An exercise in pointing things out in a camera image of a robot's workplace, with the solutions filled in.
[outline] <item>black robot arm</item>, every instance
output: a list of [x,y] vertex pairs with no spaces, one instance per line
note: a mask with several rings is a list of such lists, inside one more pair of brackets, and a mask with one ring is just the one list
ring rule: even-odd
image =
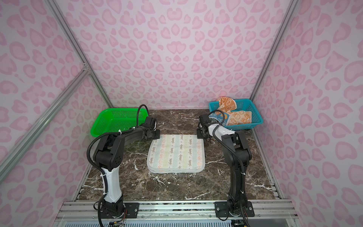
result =
[[104,195],[98,205],[98,220],[101,222],[102,214],[113,217],[125,215],[125,206],[123,204],[123,195],[119,183],[119,167],[123,159],[125,146],[138,140],[159,139],[160,130],[156,129],[156,119],[146,117],[145,123],[140,126],[132,127],[124,132],[105,133],[92,141],[93,145],[97,139],[100,139],[97,148],[93,154],[93,160],[90,159],[90,147],[87,150],[87,159],[89,162],[101,171],[104,185]]
[[226,216],[228,217],[228,214],[240,215],[246,226],[249,226],[245,214],[249,208],[245,193],[245,176],[249,161],[252,159],[248,142],[242,130],[226,129],[220,126],[221,122],[209,118],[210,114],[199,116],[197,137],[206,139],[206,141],[210,141],[210,138],[214,137],[222,145],[224,159],[231,168],[231,187],[228,194]]

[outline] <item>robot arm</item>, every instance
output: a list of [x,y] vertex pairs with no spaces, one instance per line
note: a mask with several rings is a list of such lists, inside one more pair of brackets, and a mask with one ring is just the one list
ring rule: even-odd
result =
[[231,168],[231,187],[227,207],[230,213],[241,214],[241,208],[247,209],[248,206],[245,194],[245,172],[252,159],[246,137],[243,131],[232,131],[220,126],[210,119],[208,114],[199,116],[199,120],[198,138],[209,140],[214,136],[222,144],[224,159]]
[[124,213],[123,196],[119,182],[119,167],[126,145],[137,140],[159,139],[160,130],[155,130],[156,119],[146,117],[145,123],[126,134],[102,137],[93,154],[95,164],[102,168],[106,175],[108,192],[102,201],[103,208],[114,217]]

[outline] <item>orange towel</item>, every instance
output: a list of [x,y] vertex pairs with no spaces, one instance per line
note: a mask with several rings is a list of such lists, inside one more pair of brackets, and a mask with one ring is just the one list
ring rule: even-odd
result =
[[252,112],[251,111],[236,111],[232,112],[237,108],[236,101],[229,97],[219,97],[217,98],[219,102],[219,110],[229,114],[229,117],[226,114],[226,123],[225,125],[241,125],[241,124],[250,124],[252,123]]

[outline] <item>blue towel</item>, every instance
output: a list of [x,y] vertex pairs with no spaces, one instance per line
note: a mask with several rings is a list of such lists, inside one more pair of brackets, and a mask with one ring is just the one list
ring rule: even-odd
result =
[[[224,113],[224,115],[225,115],[225,119],[224,119],[224,122],[223,122],[222,126],[228,125],[228,122],[229,122],[229,114]],[[216,119],[218,122],[222,122],[223,115],[222,115],[221,112],[214,112],[214,113],[209,115],[209,118],[213,118],[213,119]]]

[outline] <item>white towel with animal print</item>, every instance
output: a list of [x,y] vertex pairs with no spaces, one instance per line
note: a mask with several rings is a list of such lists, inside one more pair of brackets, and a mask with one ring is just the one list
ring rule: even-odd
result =
[[198,173],[205,167],[204,142],[197,135],[160,135],[147,155],[152,173]]

